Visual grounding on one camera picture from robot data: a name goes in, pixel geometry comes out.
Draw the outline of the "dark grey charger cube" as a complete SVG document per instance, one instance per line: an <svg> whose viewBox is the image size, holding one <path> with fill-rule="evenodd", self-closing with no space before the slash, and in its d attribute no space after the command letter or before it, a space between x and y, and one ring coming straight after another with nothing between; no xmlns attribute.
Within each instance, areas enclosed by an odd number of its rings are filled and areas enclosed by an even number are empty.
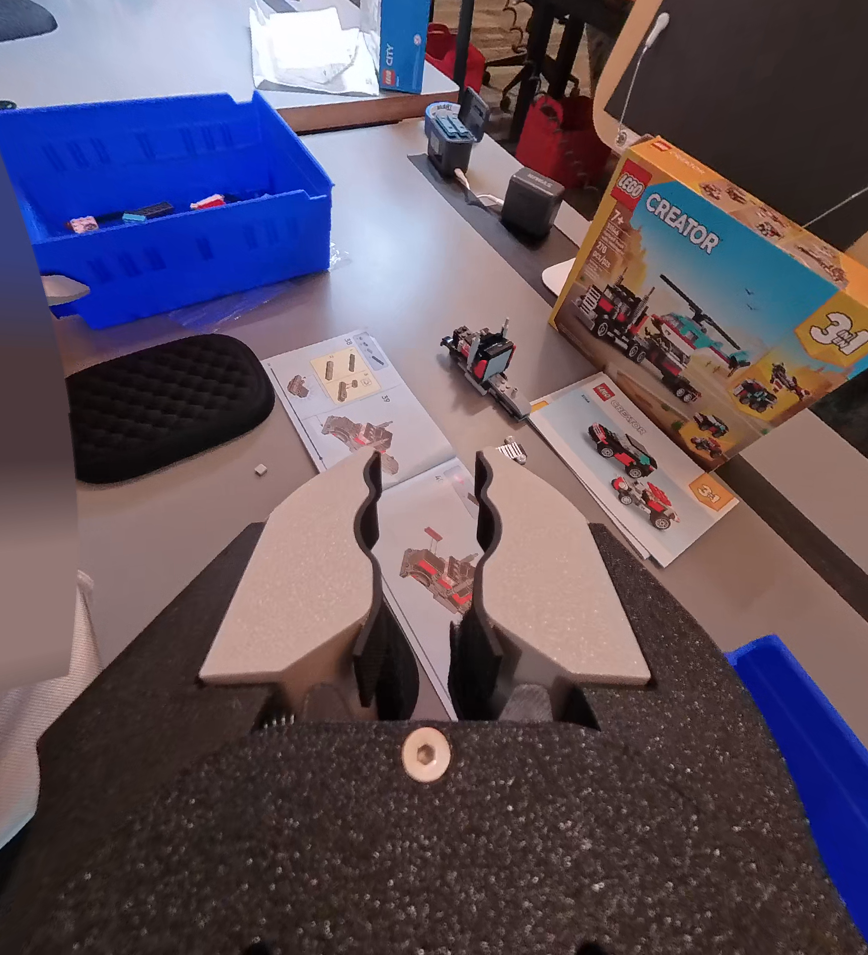
<svg viewBox="0 0 868 955"><path fill-rule="evenodd" d="M508 185L500 220L520 237L543 240L550 233L565 187L528 167L520 168Z"/></svg>

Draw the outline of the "lego instruction booklet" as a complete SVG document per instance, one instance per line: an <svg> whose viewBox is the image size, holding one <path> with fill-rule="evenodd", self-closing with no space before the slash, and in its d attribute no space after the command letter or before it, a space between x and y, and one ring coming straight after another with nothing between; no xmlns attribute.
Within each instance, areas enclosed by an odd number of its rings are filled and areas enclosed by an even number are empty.
<svg viewBox="0 0 868 955"><path fill-rule="evenodd" d="M604 374L531 404L529 423L644 554L671 564L739 503Z"/></svg>
<svg viewBox="0 0 868 955"><path fill-rule="evenodd" d="M366 331L263 361L278 397L323 472L361 449L380 454L384 595L449 719L450 628L472 596L478 504L474 479Z"/></svg>

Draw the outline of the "pile of large lego pieces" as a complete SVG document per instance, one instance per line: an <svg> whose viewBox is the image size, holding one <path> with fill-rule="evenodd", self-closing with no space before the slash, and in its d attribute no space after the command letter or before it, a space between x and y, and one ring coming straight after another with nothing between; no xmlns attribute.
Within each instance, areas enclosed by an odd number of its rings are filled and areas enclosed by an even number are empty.
<svg viewBox="0 0 868 955"><path fill-rule="evenodd" d="M154 221L182 212L195 212L200 210L226 207L235 205L244 201L257 198L272 197L264 191L254 191L243 194L234 193L214 193L207 197L191 202L182 202L178 205L167 200L148 204L142 207L117 210L96 215L86 215L74 217L64 223L64 228L74 234L85 234L96 231L103 227L121 223L134 224L147 221Z"/></svg>

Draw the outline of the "white paper bags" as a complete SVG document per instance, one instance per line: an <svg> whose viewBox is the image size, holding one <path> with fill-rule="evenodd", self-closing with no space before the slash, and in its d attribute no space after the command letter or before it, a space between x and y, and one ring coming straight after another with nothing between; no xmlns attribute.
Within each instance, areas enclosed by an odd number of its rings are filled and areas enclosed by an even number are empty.
<svg viewBox="0 0 868 955"><path fill-rule="evenodd" d="M255 88L342 96L377 96L380 85L364 34L344 29L335 8L249 8Z"/></svg>

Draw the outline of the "black quilted pad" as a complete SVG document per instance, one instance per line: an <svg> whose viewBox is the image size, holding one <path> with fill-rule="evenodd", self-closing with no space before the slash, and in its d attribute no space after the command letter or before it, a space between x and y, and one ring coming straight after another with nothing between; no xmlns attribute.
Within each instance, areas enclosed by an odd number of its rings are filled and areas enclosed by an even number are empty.
<svg viewBox="0 0 868 955"><path fill-rule="evenodd" d="M56 30L53 14L34 1L0 1L0 43L28 39Z"/></svg>
<svg viewBox="0 0 868 955"><path fill-rule="evenodd" d="M66 378L76 478L140 478L248 433L272 412L255 353L219 333L132 352Z"/></svg>

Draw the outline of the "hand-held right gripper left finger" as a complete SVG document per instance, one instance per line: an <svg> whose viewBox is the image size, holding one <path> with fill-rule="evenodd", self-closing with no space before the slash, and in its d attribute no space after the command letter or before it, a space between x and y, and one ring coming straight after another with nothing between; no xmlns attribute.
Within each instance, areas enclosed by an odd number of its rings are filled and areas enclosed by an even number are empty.
<svg viewBox="0 0 868 955"><path fill-rule="evenodd" d="M352 651L371 608L369 556L356 515L373 487L363 448L311 478L267 519L199 671L207 685L275 685L299 711L311 686L337 687L356 719L377 715L358 701Z"/></svg>

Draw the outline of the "black battery charging case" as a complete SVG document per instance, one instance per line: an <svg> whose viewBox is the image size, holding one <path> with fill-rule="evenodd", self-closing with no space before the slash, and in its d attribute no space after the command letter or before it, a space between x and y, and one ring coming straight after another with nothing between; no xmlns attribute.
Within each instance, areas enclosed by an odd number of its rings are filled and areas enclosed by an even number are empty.
<svg viewBox="0 0 868 955"><path fill-rule="evenodd" d="M464 89L459 103L438 101L425 112L428 159L445 179L455 170L465 173L473 146L485 136L490 107L473 88Z"/></svg>

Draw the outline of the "blue lego set box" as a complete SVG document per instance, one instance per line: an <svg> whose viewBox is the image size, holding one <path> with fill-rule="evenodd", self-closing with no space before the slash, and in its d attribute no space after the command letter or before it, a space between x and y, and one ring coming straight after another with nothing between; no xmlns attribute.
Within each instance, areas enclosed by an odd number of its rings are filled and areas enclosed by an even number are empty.
<svg viewBox="0 0 868 955"><path fill-rule="evenodd" d="M424 86L430 1L380 1L379 83L419 95Z"/></svg>

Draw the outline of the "red bag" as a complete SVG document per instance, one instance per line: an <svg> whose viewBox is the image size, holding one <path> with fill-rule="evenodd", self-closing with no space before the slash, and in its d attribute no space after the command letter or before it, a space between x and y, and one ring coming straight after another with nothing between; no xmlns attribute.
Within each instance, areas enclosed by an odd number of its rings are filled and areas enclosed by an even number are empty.
<svg viewBox="0 0 868 955"><path fill-rule="evenodd" d="M426 61L449 78L453 78L455 71L456 39L456 32L450 30L447 25L438 22L428 25ZM479 93L484 82L486 65L485 55L470 44L466 56L465 86Z"/></svg>
<svg viewBox="0 0 868 955"><path fill-rule="evenodd" d="M529 107L515 157L565 188L595 186L611 150L597 136L593 99L539 95Z"/></svg>

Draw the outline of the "yellow lego set box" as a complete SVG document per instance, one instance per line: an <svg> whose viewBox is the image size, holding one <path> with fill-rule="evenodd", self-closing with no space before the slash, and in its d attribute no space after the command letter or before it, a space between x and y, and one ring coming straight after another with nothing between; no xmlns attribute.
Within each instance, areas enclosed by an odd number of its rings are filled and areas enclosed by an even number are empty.
<svg viewBox="0 0 868 955"><path fill-rule="evenodd" d="M549 322L713 471L868 368L868 268L643 138Z"/></svg>

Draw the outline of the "black and red lego truck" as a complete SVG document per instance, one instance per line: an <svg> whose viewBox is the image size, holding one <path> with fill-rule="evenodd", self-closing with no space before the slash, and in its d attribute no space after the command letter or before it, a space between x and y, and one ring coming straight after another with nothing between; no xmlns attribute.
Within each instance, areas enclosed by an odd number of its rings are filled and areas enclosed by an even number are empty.
<svg viewBox="0 0 868 955"><path fill-rule="evenodd" d="M509 337L510 319L498 331L488 328L455 328L440 345L448 350L464 377L476 390L491 397L514 420L523 421L531 412L530 400L519 393L507 376L516 346Z"/></svg>

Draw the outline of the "blue plastic bin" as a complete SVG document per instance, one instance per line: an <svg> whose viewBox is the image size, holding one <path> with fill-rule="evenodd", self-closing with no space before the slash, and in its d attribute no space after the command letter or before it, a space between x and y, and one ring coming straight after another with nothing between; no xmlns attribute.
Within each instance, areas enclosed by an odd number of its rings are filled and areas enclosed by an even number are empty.
<svg viewBox="0 0 868 955"><path fill-rule="evenodd" d="M868 751L775 635L726 659L760 708L829 877L868 943Z"/></svg>
<svg viewBox="0 0 868 955"><path fill-rule="evenodd" d="M332 181L260 93L0 111L0 153L40 271L90 289L62 314L92 328L329 267ZM254 191L272 197L85 234L64 227Z"/></svg>

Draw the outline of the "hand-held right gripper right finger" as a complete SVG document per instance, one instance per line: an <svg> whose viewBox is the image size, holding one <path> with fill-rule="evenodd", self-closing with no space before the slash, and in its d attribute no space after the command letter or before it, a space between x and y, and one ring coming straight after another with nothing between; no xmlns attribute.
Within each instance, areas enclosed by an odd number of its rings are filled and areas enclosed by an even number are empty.
<svg viewBox="0 0 868 955"><path fill-rule="evenodd" d="M646 657L591 525L498 449L476 455L468 610L450 630L449 694L464 721L595 722L583 687L644 687Z"/></svg>

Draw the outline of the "closed lego instruction booklet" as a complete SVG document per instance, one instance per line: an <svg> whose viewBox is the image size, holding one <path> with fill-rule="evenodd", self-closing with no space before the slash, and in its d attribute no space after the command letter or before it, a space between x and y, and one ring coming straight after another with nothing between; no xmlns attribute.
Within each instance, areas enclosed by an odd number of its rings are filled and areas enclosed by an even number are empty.
<svg viewBox="0 0 868 955"><path fill-rule="evenodd" d="M531 404L529 423L644 554L671 564L739 503L604 374Z"/></svg>

